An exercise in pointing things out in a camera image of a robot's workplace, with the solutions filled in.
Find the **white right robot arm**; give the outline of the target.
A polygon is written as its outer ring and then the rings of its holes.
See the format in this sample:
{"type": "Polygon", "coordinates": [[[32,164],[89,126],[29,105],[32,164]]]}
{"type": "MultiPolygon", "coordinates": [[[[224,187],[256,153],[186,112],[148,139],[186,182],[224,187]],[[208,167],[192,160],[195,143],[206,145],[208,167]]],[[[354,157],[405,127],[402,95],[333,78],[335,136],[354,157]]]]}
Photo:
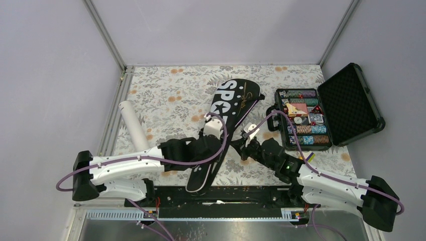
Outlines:
{"type": "Polygon", "coordinates": [[[241,138],[232,141],[231,146],[242,160],[252,158],[289,184],[288,200],[293,206],[306,203],[333,207],[362,218],[378,230],[393,231],[399,197],[383,178],[349,178],[309,166],[285,153],[274,139],[259,143],[241,138]]]}

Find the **white shuttlecock tube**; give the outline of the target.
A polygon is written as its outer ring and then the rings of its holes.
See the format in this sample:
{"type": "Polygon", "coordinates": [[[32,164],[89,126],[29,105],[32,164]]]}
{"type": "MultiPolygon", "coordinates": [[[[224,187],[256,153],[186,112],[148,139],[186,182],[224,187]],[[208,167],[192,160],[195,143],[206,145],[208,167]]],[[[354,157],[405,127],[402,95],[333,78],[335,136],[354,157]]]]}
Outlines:
{"type": "Polygon", "coordinates": [[[140,152],[149,149],[150,145],[131,102],[128,100],[120,102],[119,110],[127,127],[135,151],[140,152]]]}

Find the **black racket cover bag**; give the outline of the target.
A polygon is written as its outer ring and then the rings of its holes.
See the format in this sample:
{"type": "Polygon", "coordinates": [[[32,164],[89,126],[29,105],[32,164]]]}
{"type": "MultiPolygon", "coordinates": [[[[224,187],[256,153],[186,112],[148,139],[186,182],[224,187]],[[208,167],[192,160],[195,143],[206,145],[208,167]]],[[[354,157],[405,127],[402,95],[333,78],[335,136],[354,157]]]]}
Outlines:
{"type": "Polygon", "coordinates": [[[203,194],[211,187],[224,162],[234,131],[254,106],[264,98],[260,85],[247,79],[230,79],[217,88],[209,111],[218,114],[225,122],[226,144],[221,154],[214,160],[192,169],[185,187],[187,192],[203,194]]]}

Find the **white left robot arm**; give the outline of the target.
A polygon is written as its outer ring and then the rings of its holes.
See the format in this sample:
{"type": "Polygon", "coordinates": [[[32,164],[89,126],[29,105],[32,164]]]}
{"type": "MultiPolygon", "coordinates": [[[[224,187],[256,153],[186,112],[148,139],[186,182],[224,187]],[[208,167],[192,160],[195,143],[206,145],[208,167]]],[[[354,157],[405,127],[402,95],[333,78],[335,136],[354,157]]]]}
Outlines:
{"type": "Polygon", "coordinates": [[[148,181],[131,182],[127,176],[148,172],[186,170],[211,163],[224,147],[220,138],[209,135],[170,139],[156,147],[120,156],[93,156],[90,151],[77,154],[73,166],[72,200],[89,201],[100,196],[139,201],[143,206],[155,202],[156,193],[148,181]]]}

